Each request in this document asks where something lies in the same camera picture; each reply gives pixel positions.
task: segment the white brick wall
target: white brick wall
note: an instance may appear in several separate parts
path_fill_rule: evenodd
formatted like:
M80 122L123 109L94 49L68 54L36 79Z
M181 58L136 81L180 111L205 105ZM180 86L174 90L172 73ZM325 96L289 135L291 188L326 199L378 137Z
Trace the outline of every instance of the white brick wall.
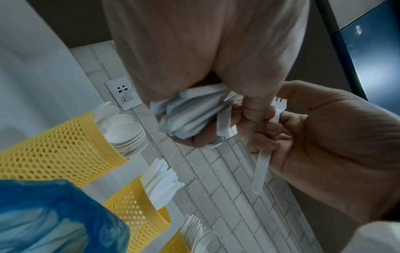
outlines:
M73 48L71 53L104 101L118 107L104 83L127 73L111 42ZM219 234L207 247L209 253L322 252L284 180L268 173L270 181L261 195L252 194L255 161L237 137L217 148L194 149L158 131L144 105L120 111L146 130L149 145L141 152L146 162L164 158L185 183L173 198L180 211L195 214Z

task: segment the white outlet plate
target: white outlet plate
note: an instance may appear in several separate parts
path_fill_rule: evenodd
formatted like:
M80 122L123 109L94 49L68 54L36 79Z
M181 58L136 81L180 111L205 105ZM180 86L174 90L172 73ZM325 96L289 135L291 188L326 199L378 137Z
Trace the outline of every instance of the white outlet plate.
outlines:
M127 76L111 79L105 82L105 85L110 90L111 94L114 96L115 100L123 111L132 109L143 103ZM126 102L126 100L123 99L125 94L132 96L132 100Z

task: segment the blue plastic bag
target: blue plastic bag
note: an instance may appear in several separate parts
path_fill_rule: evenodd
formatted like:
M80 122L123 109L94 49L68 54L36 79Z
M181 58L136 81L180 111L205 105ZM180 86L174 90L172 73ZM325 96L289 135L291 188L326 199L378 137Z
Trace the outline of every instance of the blue plastic bag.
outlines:
M124 253L129 228L66 180L0 180L1 253Z

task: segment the hand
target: hand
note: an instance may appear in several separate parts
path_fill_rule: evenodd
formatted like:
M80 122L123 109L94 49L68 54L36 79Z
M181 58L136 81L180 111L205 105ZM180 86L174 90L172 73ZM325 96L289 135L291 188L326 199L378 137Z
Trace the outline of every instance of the hand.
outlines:
M238 124L244 137L263 119L289 73L309 8L309 0L102 2L117 51L145 104L174 97L214 72L245 96ZM212 141L204 136L213 135L186 144Z
M286 82L278 97L309 115L284 112L279 124L265 122L249 152L275 150L273 172L361 223L400 201L399 116L351 93L301 81Z

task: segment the yellow basket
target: yellow basket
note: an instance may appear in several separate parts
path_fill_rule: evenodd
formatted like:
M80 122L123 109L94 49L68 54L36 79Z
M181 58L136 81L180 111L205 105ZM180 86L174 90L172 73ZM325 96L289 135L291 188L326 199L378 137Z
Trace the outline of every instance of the yellow basket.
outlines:
M108 210L122 219L130 229L127 253L141 252L171 225L166 207L157 211L137 177L122 190L103 203Z
M0 179L66 179L83 187L127 161L87 113L0 152Z
M190 253L180 230L165 244L159 253Z

